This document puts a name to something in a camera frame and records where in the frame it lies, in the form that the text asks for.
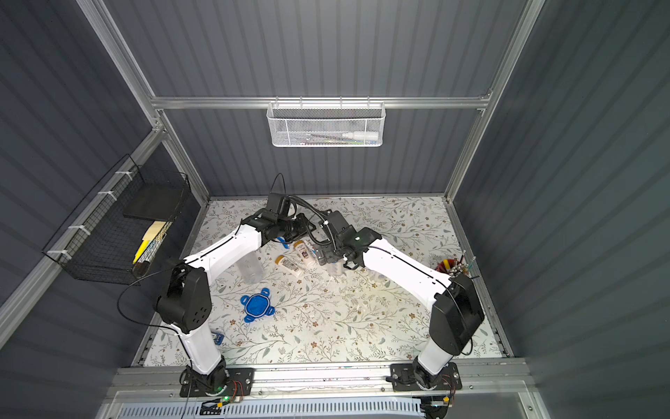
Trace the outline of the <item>blue toothbrush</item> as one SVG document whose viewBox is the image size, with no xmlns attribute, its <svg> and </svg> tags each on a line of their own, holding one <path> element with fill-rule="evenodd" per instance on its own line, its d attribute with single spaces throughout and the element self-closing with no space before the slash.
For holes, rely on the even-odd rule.
<svg viewBox="0 0 670 419">
<path fill-rule="evenodd" d="M 282 237 L 278 237 L 277 241 L 284 246 L 284 249 L 290 248 L 289 244 Z"/>
</svg>

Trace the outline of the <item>blue jar lid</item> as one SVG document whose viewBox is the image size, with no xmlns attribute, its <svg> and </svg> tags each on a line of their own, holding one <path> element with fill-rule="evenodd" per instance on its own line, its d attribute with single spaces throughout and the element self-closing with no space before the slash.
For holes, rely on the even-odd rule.
<svg viewBox="0 0 670 419">
<path fill-rule="evenodd" d="M 240 298 L 244 308 L 244 322 L 252 323 L 257 319 L 275 314 L 276 309 L 271 304 L 270 289 L 263 288 L 259 293 L 244 295 Z"/>
</svg>

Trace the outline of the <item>blue-lid clear jar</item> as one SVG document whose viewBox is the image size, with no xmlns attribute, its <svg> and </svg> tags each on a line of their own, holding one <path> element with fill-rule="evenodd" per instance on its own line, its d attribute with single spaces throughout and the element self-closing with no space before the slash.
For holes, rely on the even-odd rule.
<svg viewBox="0 0 670 419">
<path fill-rule="evenodd" d="M 247 284 L 257 284 L 263 280 L 263 265 L 254 252 L 240 258 L 236 267 Z"/>
<path fill-rule="evenodd" d="M 341 261 L 326 263 L 326 272 L 332 277 L 340 277 L 345 274 L 345 269 Z"/>
</svg>

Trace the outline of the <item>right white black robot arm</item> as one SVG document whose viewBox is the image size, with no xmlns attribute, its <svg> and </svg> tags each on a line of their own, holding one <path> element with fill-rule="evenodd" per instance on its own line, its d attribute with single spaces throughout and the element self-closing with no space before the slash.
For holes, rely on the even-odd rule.
<svg viewBox="0 0 670 419">
<path fill-rule="evenodd" d="M 473 279 L 463 273 L 452 277 L 418 262 L 375 230 L 356 230 L 338 211 L 326 211 L 320 218 L 319 226 L 345 268 L 377 272 L 427 307 L 429 338 L 413 368 L 420 388 L 436 387 L 443 368 L 464 351 L 484 321 Z"/>
</svg>

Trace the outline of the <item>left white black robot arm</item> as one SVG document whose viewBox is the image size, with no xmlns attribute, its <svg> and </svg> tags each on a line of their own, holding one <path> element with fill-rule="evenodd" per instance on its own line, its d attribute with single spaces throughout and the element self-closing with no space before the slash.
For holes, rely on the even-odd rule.
<svg viewBox="0 0 670 419">
<path fill-rule="evenodd" d="M 244 218 L 237 228 L 208 248 L 187 256 L 171 272 L 167 291 L 155 311 L 176 331 L 189 358 L 189 383 L 214 396 L 229 387 L 226 362 L 209 328 L 212 312 L 210 287 L 240 259 L 276 239 L 291 244 L 316 230 L 305 214 L 272 215 L 262 209 Z"/>
</svg>

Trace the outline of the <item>white tube in basket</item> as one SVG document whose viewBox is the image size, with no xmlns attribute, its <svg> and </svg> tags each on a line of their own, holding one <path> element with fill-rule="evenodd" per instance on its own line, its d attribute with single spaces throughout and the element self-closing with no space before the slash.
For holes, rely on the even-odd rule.
<svg viewBox="0 0 670 419">
<path fill-rule="evenodd" d="M 364 144 L 373 144 L 377 143 L 380 140 L 380 134 L 378 132 L 369 132 L 369 131 L 353 131 L 348 133 L 343 133 L 341 135 L 343 139 L 347 141 L 359 142 Z"/>
</svg>

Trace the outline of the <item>red pen cup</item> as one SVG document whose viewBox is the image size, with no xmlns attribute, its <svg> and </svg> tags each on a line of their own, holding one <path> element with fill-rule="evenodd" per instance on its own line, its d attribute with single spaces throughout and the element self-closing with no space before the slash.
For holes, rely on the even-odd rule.
<svg viewBox="0 0 670 419">
<path fill-rule="evenodd" d="M 444 259 L 441 261 L 436 270 L 441 273 L 448 274 L 451 277 L 456 277 L 460 274 L 469 275 L 469 267 L 462 259 Z"/>
</svg>

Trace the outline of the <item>yellow sticky notes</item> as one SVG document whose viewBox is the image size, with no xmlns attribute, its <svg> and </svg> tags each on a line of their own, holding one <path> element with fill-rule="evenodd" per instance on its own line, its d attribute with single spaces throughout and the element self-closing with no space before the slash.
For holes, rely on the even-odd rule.
<svg viewBox="0 0 670 419">
<path fill-rule="evenodd" d="M 150 227 L 144 233 L 144 236 L 141 240 L 141 245 L 135 253 L 133 264 L 139 262 L 141 257 L 144 255 L 148 246 L 152 244 L 157 237 L 160 236 L 160 233 L 166 229 L 166 226 L 169 225 L 168 222 L 163 221 L 154 221 Z"/>
</svg>

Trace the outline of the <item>blue small box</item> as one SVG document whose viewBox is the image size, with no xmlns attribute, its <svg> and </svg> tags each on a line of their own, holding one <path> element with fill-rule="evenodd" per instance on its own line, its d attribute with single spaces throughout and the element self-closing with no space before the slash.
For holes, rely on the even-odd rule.
<svg viewBox="0 0 670 419">
<path fill-rule="evenodd" d="M 214 330 L 212 330 L 212 331 L 211 331 L 211 334 L 212 334 L 214 343 L 215 343 L 217 346 L 221 346 L 221 345 L 223 345 L 223 341 L 224 341 L 224 339 L 225 339 L 225 335 L 224 335 L 224 333 L 222 333 L 222 332 L 220 332 L 220 331 L 214 331 Z"/>
</svg>

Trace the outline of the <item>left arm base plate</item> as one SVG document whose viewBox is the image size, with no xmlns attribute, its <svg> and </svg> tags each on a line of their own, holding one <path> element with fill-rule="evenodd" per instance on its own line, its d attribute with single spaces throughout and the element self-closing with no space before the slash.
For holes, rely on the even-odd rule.
<svg viewBox="0 0 670 419">
<path fill-rule="evenodd" d="M 243 397 L 251 393 L 254 368 L 216 368 L 203 375 L 186 366 L 180 375 L 180 396 L 186 397 Z"/>
</svg>

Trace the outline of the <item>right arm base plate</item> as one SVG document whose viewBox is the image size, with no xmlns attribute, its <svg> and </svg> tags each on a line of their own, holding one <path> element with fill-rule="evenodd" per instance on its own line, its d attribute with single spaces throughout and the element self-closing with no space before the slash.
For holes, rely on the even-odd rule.
<svg viewBox="0 0 670 419">
<path fill-rule="evenodd" d="M 431 375 L 417 362 L 393 363 L 386 377 L 395 392 L 414 391 L 457 391 L 462 389 L 462 381 L 457 365 L 453 362 Z"/>
</svg>

